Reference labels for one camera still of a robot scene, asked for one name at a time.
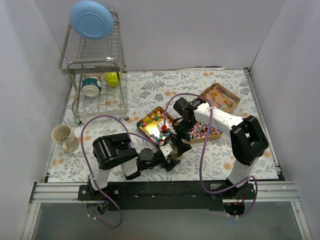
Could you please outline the tin of lollipops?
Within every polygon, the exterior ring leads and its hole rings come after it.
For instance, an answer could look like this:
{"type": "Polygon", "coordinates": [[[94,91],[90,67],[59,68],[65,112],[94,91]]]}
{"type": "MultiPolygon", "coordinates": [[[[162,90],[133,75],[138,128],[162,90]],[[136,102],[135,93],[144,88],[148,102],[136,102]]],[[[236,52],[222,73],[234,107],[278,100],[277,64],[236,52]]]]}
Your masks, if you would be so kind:
{"type": "Polygon", "coordinates": [[[206,124],[202,122],[197,122],[188,133],[190,138],[188,142],[191,144],[203,142],[205,140],[207,133],[208,133],[208,140],[219,139],[223,135],[223,133],[220,130],[214,127],[211,127],[209,129],[206,124]]]}

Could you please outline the tin of star candies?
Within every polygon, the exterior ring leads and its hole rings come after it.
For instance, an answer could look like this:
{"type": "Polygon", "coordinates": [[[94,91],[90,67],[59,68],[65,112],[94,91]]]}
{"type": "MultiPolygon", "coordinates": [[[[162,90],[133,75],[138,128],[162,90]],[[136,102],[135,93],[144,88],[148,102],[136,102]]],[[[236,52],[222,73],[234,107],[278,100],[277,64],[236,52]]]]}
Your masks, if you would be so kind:
{"type": "Polygon", "coordinates": [[[162,133],[162,127],[158,128],[158,124],[164,123],[164,113],[165,110],[158,106],[136,123],[137,129],[154,143],[170,139],[171,134],[169,130],[166,133],[162,133]]]}

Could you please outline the gold round lid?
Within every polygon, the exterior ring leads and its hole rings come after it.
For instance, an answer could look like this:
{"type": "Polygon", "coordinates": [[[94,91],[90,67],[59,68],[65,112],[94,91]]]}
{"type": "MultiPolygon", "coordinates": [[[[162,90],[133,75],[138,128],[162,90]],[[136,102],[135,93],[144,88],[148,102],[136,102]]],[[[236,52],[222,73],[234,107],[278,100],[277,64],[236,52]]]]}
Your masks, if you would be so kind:
{"type": "Polygon", "coordinates": [[[177,148],[173,148],[173,151],[169,154],[169,157],[172,159],[179,159],[181,158],[182,153],[179,153],[177,148]]]}

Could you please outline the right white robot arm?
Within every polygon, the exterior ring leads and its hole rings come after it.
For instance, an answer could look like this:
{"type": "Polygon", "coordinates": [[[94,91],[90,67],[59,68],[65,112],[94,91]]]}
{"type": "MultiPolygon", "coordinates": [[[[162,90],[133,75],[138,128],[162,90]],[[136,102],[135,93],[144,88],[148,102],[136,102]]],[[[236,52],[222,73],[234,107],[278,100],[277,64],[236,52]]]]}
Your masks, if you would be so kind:
{"type": "Polygon", "coordinates": [[[258,119],[252,115],[243,118],[217,109],[202,98],[187,102],[183,97],[178,99],[174,110],[181,116],[178,124],[173,125],[171,140],[177,148],[177,154],[183,155],[191,149],[186,142],[190,140],[189,132],[197,122],[215,127],[226,134],[231,141],[235,162],[225,183],[218,188],[204,191],[211,195],[225,195],[237,199],[245,192],[245,186],[251,176],[252,169],[269,142],[258,119]]]}

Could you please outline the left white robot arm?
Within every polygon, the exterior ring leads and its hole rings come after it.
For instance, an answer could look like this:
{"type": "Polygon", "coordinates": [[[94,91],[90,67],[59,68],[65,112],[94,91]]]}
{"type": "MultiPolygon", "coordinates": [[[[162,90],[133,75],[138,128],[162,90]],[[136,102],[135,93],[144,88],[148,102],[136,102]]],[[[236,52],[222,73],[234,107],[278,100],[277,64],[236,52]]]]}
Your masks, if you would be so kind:
{"type": "Polygon", "coordinates": [[[111,169],[120,166],[126,180],[133,180],[145,170],[160,166],[170,172],[181,160],[180,157],[191,150],[190,144],[176,137],[171,143],[162,143],[156,151],[144,148],[137,152],[126,133],[97,138],[93,143],[96,165],[88,177],[88,192],[95,200],[106,196],[106,187],[111,169]]]}

